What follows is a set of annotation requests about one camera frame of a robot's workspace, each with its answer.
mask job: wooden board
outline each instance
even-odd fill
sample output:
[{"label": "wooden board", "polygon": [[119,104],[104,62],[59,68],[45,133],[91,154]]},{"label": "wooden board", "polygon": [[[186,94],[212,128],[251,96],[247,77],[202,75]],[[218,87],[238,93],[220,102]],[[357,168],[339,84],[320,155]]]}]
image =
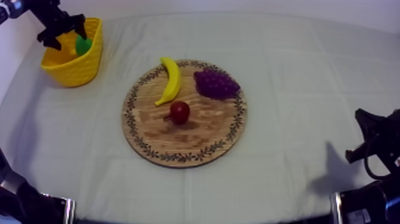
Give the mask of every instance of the wooden board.
[{"label": "wooden board", "polygon": [[246,123],[247,103],[242,91],[224,101],[199,95],[195,71],[225,71],[203,61],[176,62],[182,85],[175,101],[189,104],[189,121],[176,126],[163,120],[172,102],[155,106],[168,82],[167,71],[160,65],[129,90],[122,109],[123,132],[132,148],[155,164],[173,168],[200,166],[225,154],[239,139]]}]

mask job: banana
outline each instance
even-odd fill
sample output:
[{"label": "banana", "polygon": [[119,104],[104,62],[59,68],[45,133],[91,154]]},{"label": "banana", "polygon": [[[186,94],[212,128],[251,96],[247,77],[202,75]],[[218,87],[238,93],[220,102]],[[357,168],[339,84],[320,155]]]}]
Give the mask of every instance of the banana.
[{"label": "banana", "polygon": [[167,87],[165,87],[164,92],[162,93],[161,99],[155,102],[155,105],[157,106],[174,100],[176,95],[178,95],[181,82],[180,70],[175,61],[172,60],[172,58],[167,57],[162,57],[160,60],[167,68],[169,80]]}]

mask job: white tablecloth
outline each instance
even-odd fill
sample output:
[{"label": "white tablecloth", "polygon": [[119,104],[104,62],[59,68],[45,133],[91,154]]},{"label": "white tablecloth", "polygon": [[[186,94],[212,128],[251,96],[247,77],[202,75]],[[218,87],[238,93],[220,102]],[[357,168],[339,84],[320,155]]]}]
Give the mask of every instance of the white tablecloth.
[{"label": "white tablecloth", "polygon": [[[400,107],[400,40],[328,21],[182,14],[104,23],[96,79],[62,88],[34,43],[0,109],[0,146],[38,190],[77,200],[79,218],[121,223],[271,223],[329,212],[329,194],[367,184],[345,150],[363,141],[354,111]],[[161,56],[227,70],[248,122],[224,156],[167,169],[125,140],[121,107]],[[372,169],[386,170],[377,159]]]}]

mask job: plastic basket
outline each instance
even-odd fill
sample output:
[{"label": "plastic basket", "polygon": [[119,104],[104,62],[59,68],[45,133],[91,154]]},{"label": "plastic basket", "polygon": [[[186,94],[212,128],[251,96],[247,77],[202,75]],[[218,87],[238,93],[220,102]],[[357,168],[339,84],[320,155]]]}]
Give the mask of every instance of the plastic basket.
[{"label": "plastic basket", "polygon": [[82,56],[75,51],[77,33],[71,31],[57,37],[61,51],[47,48],[42,60],[42,68],[63,86],[80,86],[96,77],[103,49],[102,21],[87,18],[85,21],[87,37],[92,47]]}]

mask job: grapes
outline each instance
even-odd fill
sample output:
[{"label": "grapes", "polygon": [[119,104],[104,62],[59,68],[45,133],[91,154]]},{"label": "grapes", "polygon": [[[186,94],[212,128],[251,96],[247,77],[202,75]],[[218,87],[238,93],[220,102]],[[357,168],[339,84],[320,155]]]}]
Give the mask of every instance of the grapes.
[{"label": "grapes", "polygon": [[240,86],[227,74],[204,69],[196,71],[194,75],[196,89],[200,95],[213,99],[233,98],[240,90]]}]

